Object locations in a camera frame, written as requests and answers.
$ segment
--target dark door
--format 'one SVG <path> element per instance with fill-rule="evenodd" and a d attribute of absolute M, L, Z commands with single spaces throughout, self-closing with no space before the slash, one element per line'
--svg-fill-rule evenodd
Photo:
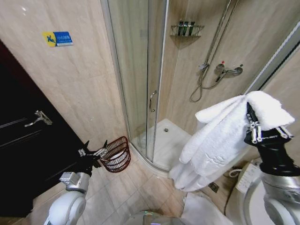
<path fill-rule="evenodd" d="M 0 216 L 26 216 L 34 197 L 74 169 L 83 143 L 2 42 L 0 104 Z M 36 111 L 52 124 L 30 125 Z"/>

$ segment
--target wicker basket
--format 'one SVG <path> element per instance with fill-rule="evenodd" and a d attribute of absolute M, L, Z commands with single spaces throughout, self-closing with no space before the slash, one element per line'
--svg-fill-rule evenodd
<path fill-rule="evenodd" d="M 107 145 L 108 152 L 101 157 L 103 166 L 112 173 L 123 171 L 130 163 L 130 152 L 126 137 L 120 137 Z"/>

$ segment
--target wall sign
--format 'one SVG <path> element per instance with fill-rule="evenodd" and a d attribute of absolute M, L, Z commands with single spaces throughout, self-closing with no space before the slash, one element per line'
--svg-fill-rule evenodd
<path fill-rule="evenodd" d="M 43 32 L 43 36 L 50 47 L 72 45 L 72 39 L 67 31 Z"/>

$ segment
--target glass shower door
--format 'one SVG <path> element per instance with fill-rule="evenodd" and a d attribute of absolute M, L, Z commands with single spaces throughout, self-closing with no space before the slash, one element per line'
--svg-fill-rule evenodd
<path fill-rule="evenodd" d="M 129 139 L 152 161 L 166 0 L 107 2 L 126 105 Z"/>
<path fill-rule="evenodd" d="M 150 0 L 148 15 L 147 158 L 153 162 L 158 116 L 159 80 L 163 53 L 166 0 Z"/>

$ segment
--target folded towel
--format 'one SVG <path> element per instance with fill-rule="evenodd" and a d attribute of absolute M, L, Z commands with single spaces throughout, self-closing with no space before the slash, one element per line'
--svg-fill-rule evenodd
<path fill-rule="evenodd" d="M 245 154 L 247 102 L 255 111 L 262 130 L 294 122 L 294 118 L 281 108 L 279 101 L 262 91 L 233 97 L 197 112 L 196 118 L 206 125 L 190 138 L 180 155 L 180 162 L 190 165 L 176 165 L 170 171 L 170 177 L 174 179 L 177 188 L 202 188 L 212 182 L 212 178 L 221 176 Z M 198 182 L 197 185 L 184 182 L 184 178 L 180 177 L 183 174 L 180 170 L 185 169 L 194 177 L 194 184 Z"/>

